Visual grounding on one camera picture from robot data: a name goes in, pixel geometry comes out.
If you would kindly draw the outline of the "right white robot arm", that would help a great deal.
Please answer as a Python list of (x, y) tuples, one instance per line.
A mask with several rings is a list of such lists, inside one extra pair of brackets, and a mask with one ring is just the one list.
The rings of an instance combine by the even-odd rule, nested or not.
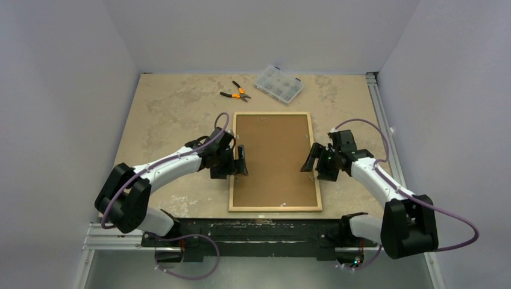
[(336, 181), (340, 172), (361, 183), (383, 207), (382, 219), (367, 213), (341, 218), (338, 236), (352, 245), (364, 238), (383, 247), (392, 259), (404, 258), (439, 247), (436, 217), (432, 200), (425, 194), (399, 194), (401, 184), (381, 169), (373, 154), (358, 149), (350, 130), (328, 133), (331, 142), (312, 144), (301, 172), (317, 172), (317, 179)]

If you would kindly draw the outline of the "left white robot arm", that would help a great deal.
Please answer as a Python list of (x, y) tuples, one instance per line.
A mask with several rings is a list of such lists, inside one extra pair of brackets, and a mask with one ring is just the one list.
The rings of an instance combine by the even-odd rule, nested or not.
[(189, 141), (159, 160), (133, 167), (120, 163), (110, 172), (94, 207), (123, 233), (139, 229), (156, 235), (164, 246), (173, 246), (180, 237), (178, 221), (164, 210), (149, 207), (149, 198), (170, 182), (203, 169), (209, 169), (212, 179), (248, 175), (243, 145), (216, 127), (211, 135)]

